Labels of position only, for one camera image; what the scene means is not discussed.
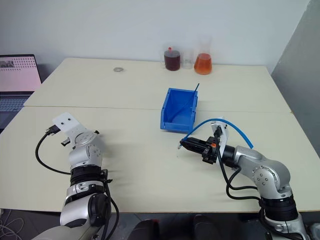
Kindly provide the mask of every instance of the black cable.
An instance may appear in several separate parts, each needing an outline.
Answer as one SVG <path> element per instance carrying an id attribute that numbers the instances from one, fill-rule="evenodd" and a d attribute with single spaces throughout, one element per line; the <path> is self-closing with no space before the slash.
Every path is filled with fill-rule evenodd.
<path id="1" fill-rule="evenodd" d="M 241 171 L 241 167 L 238 167 L 238 169 L 237 169 L 237 170 L 231 175 L 231 177 L 228 179 L 228 182 L 229 182 L 230 186 L 231 186 L 232 180 L 236 177 L 236 175 L 237 175 L 238 173 L 240 173 L 240 171 Z M 260 200 L 261 200 L 259 197 L 256 197 L 256 196 L 233 196 L 233 195 L 231 195 L 230 192 L 229 192 L 229 186 L 228 186 L 228 184 L 227 184 L 226 187 L 225 187 L 225 192 L 226 192 L 226 194 L 228 195 L 229 198 L 234 199 L 234 200 L 256 199 L 256 200 L 258 200 L 259 202 L 260 202 Z"/>
<path id="2" fill-rule="evenodd" d="M 110 198 L 110 199 L 111 199 L 112 205 L 115 208 L 116 218 L 115 218 L 115 222 L 114 222 L 113 228 L 111 229 L 111 231 L 110 231 L 109 235 L 107 236 L 106 240 L 109 240 L 111 238 L 112 234 L 116 230 L 116 227 L 118 225 L 119 218 L 120 218 L 119 208 L 118 208 L 117 204 L 115 203 L 115 201 L 112 198 Z"/>
<path id="3" fill-rule="evenodd" d="M 226 170 L 225 170 L 225 167 L 224 167 L 224 164 L 222 162 L 222 158 L 221 158 L 221 154 L 220 154 L 220 147 L 217 146 L 217 155 L 218 155 L 218 161 L 220 163 L 220 168 L 221 168 L 221 171 L 222 171 L 222 175 L 223 175 L 223 178 L 226 182 L 226 185 L 231 188 L 232 190 L 243 190 L 243 189 L 255 189 L 255 190 L 258 190 L 256 186 L 239 186 L 239 187 L 235 187 L 235 186 L 232 186 L 228 180 L 228 177 L 227 177 L 227 174 L 226 174 Z"/>
<path id="4" fill-rule="evenodd" d="M 107 209 L 106 209 L 106 216 L 105 216 L 105 224 L 103 227 L 103 232 L 101 235 L 101 240 L 105 240 L 106 235 L 107 235 L 107 230 L 108 230 L 108 226 L 109 226 L 109 220 L 111 217 L 111 194 L 110 194 L 110 190 L 109 190 L 109 186 L 108 183 L 105 183 L 105 194 L 107 196 Z"/>
<path id="5" fill-rule="evenodd" d="M 45 135 L 40 139 L 40 141 L 38 142 L 38 144 L 36 145 L 36 148 L 35 148 L 35 158 L 37 159 L 37 161 L 42 165 L 44 166 L 45 168 L 51 170 L 51 171 L 54 171 L 56 173 L 59 173 L 59 174 L 66 174 L 66 175 L 71 175 L 70 172 L 65 172 L 65 171 L 60 171 L 60 170 L 57 170 L 57 169 L 54 169 L 48 165 L 46 165 L 43 161 L 41 161 L 40 157 L 39 157 L 39 148 L 40 148 L 40 145 L 42 144 L 42 142 L 45 140 L 45 138 L 50 135 L 49 132 L 46 132 Z"/>

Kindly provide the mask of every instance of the white mounting bracket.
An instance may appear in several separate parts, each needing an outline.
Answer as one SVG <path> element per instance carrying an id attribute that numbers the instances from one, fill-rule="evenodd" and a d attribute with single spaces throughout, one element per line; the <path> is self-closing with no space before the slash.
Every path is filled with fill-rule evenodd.
<path id="1" fill-rule="evenodd" d="M 217 117 L 218 119 L 225 119 L 225 117 L 221 116 L 221 117 Z M 222 121 L 213 121 L 211 123 L 211 127 L 212 127 L 212 131 L 213 133 L 215 133 L 217 127 L 220 126 L 221 130 L 222 130 L 222 135 L 220 136 L 220 155 L 222 157 L 222 155 L 224 154 L 226 145 L 227 145 L 227 141 L 228 141 L 228 137 L 229 137 L 229 131 L 227 128 L 227 124 L 222 122 Z"/>
<path id="2" fill-rule="evenodd" d="M 88 130 L 75 119 L 69 112 L 64 112 L 61 115 L 57 116 L 52 120 L 52 122 L 62 131 L 64 132 L 68 138 L 72 146 L 76 144 L 75 140 L 79 134 L 87 132 Z"/>

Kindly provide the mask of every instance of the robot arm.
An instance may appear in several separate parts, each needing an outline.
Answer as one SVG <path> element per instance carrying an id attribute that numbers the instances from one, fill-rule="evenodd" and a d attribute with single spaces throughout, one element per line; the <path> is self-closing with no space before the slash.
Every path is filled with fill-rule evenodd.
<path id="1" fill-rule="evenodd" d="M 225 134 L 226 128 L 221 122 L 212 125 L 214 137 L 207 141 L 194 137 L 182 139 L 180 144 L 187 150 L 202 155 L 206 163 L 216 163 L 221 157 L 222 163 L 231 168 L 241 168 L 240 174 L 251 179 L 260 194 L 262 209 L 264 210 L 263 222 L 268 224 L 269 229 L 279 232 L 282 236 L 286 234 L 299 234 L 301 237 L 291 239 L 309 240 L 305 230 L 302 217 L 298 213 L 293 192 L 290 187 L 290 172 L 288 168 L 279 161 L 270 160 L 261 153 L 242 146 L 236 148 L 222 143 L 223 151 L 219 145 L 221 135 Z"/>
<path id="2" fill-rule="evenodd" d="M 44 231 L 34 240 L 98 239 L 96 234 L 103 225 L 105 229 L 100 239 L 104 239 L 111 217 L 111 202 L 114 202 L 108 188 L 111 182 L 108 171 L 101 169 L 103 144 L 99 132 L 86 129 L 68 112 L 56 117 L 53 123 L 67 135 L 61 144 L 72 145 L 68 158 L 70 187 L 66 191 L 60 226 Z"/>

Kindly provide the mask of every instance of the laptop screen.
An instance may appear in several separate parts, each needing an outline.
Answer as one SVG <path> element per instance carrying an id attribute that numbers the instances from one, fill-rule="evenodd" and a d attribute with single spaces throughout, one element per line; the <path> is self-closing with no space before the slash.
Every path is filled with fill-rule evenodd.
<path id="1" fill-rule="evenodd" d="M 34 92 L 40 85 L 34 55 L 0 56 L 0 92 Z"/>

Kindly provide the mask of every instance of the blue tube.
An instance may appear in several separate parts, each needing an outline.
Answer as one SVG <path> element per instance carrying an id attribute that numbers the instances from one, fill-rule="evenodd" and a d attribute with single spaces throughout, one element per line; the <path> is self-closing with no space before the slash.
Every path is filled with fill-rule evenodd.
<path id="1" fill-rule="evenodd" d="M 192 134 L 195 130 L 197 130 L 198 128 L 200 128 L 203 124 L 207 123 L 207 122 L 212 122 L 212 121 L 219 121 L 219 122 L 223 122 L 223 123 L 226 123 L 228 125 L 230 125 L 231 127 L 233 127 L 240 135 L 241 137 L 245 140 L 245 142 L 248 144 L 248 146 L 253 149 L 254 148 L 254 145 L 251 143 L 251 141 L 249 140 L 249 138 L 244 134 L 243 131 L 241 131 L 236 125 L 234 125 L 233 123 L 227 121 L 227 120 L 224 120 L 222 118 L 210 118 L 208 120 L 205 120 L 203 122 L 201 122 L 199 125 L 197 125 L 194 129 L 191 130 L 191 132 L 189 132 L 184 138 L 183 140 L 186 140 L 187 137 L 190 136 L 190 134 Z"/>

